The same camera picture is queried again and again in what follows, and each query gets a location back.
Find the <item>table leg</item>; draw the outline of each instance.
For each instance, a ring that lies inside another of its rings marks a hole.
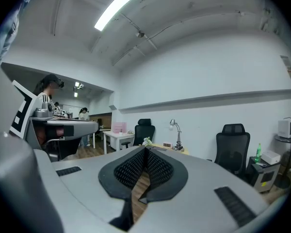
[[[120,139],[116,139],[116,152],[120,151]]]
[[[96,142],[95,142],[95,133],[93,133],[93,148],[96,148]]]
[[[104,154],[107,154],[107,139],[106,139],[106,136],[103,138],[103,150],[104,150]]]
[[[288,162],[287,162],[287,166],[286,166],[285,171],[283,172],[282,175],[278,174],[276,179],[275,179],[275,182],[274,182],[274,185],[281,188],[281,189],[286,189],[291,184],[289,177],[287,177],[287,173],[290,169],[290,162],[291,162],[291,149],[290,149],[290,155],[288,158]]]

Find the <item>wooden desk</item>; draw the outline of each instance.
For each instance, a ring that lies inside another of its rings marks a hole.
[[[180,152],[180,151],[177,151],[177,150],[173,150],[171,148],[168,148],[168,147],[164,147],[161,144],[152,143],[151,145],[152,146],[155,146],[155,147],[160,147],[160,148],[163,148],[163,149],[167,149],[167,150],[170,150],[170,151],[175,151],[175,152],[183,153],[183,154],[186,154],[186,155],[190,155],[189,151],[185,147],[183,147],[183,149],[182,149],[184,151],[183,152]]]
[[[126,133],[119,134],[119,133],[113,133],[112,131],[104,131],[103,134],[104,134],[104,137],[103,137],[104,154],[107,153],[106,135],[116,139],[116,151],[120,151],[120,140],[128,139],[128,138],[134,138],[135,137],[135,134],[126,134]]]
[[[111,129],[100,129],[100,132],[101,132],[101,138],[103,140],[103,133],[104,131],[111,131]],[[95,133],[93,133],[93,148],[95,149],[96,148],[96,143],[95,143]]]

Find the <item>desk lamp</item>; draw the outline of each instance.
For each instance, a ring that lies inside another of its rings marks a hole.
[[[173,149],[174,150],[181,150],[181,149],[183,149],[183,146],[181,146],[181,139],[180,139],[181,130],[180,130],[179,125],[176,123],[176,121],[174,119],[171,119],[169,129],[173,130],[174,126],[176,126],[178,129],[178,141],[177,141],[177,145],[174,146]]]

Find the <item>white desk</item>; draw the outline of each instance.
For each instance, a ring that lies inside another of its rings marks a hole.
[[[120,140],[135,137],[135,134],[119,134],[119,133],[113,133],[112,131],[105,131],[103,132],[103,134],[105,135],[103,137],[103,149],[104,149],[105,154],[107,153],[106,135],[116,139],[116,151],[120,151]]]
[[[111,129],[100,129],[100,132],[101,132],[101,138],[103,140],[103,132],[104,131],[110,131]],[[96,142],[95,142],[95,133],[93,133],[93,148],[95,149],[96,148]]]

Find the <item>small white appliance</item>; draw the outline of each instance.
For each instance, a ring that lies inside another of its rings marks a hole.
[[[291,138],[291,119],[278,121],[278,135],[284,138]]]
[[[280,162],[280,155],[269,150],[262,153],[261,159],[270,165],[274,165]]]

